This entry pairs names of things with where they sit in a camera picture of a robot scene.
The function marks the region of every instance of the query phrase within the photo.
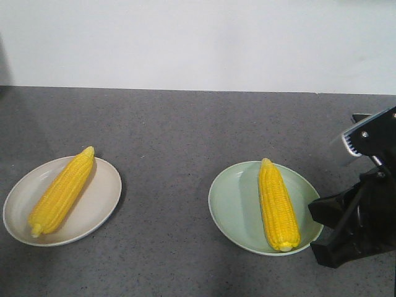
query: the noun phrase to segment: corn tip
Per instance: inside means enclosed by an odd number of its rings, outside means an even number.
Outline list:
[[[268,159],[268,158],[264,158],[264,159],[262,159],[261,163],[262,163],[263,165],[269,165],[269,164],[272,164],[271,160],[270,160],[270,159]]]
[[[291,251],[291,247],[290,246],[283,246],[280,248],[281,252],[290,252]]]
[[[83,153],[89,158],[92,158],[95,154],[95,149],[92,146],[89,146],[86,149],[84,149],[81,153]]]
[[[30,232],[33,238],[37,238],[43,232],[43,227],[40,224],[34,224],[32,231]]]

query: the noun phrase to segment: light green plate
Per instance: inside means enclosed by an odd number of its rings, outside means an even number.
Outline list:
[[[321,233],[323,226],[315,222],[308,204],[318,193],[301,175],[275,164],[282,174],[296,213],[301,233],[300,245],[290,252],[272,249],[264,234],[261,219],[258,174],[260,161],[235,164],[222,171],[209,190],[209,210],[223,234],[248,251],[267,256],[286,256],[306,249]]]

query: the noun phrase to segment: speckled countertop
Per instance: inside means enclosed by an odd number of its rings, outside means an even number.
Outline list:
[[[30,170],[88,144],[119,171],[123,193],[88,237],[33,247],[0,227],[0,295],[393,296],[395,254],[330,269],[310,249],[258,256],[211,219],[207,194],[219,172],[270,157],[321,196],[371,169],[340,167],[330,139],[353,112],[396,97],[311,93],[172,92],[0,87],[0,202]]]

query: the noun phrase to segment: plate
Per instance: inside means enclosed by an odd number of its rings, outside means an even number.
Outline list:
[[[315,222],[308,204],[319,198],[312,185],[301,175],[282,165],[280,170],[288,189],[301,233],[301,243],[289,252],[272,249],[261,218],[258,174],[260,161],[235,164],[222,171],[209,190],[209,210],[220,231],[238,246],[256,254],[287,256],[306,249],[317,239],[323,226]]]
[[[111,215],[121,195],[121,178],[110,163],[95,158],[86,185],[59,229],[38,238],[30,235],[29,213],[73,157],[39,166],[12,188],[4,203],[3,221],[15,239],[32,246],[60,246],[89,235]]]

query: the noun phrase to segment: yellow corn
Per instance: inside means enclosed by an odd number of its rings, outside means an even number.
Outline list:
[[[282,252],[297,247],[301,236],[287,188],[278,168],[267,158],[261,161],[259,190],[268,243]]]
[[[45,191],[28,218],[33,237],[52,233],[62,223],[91,172],[94,154],[87,147],[76,155]]]

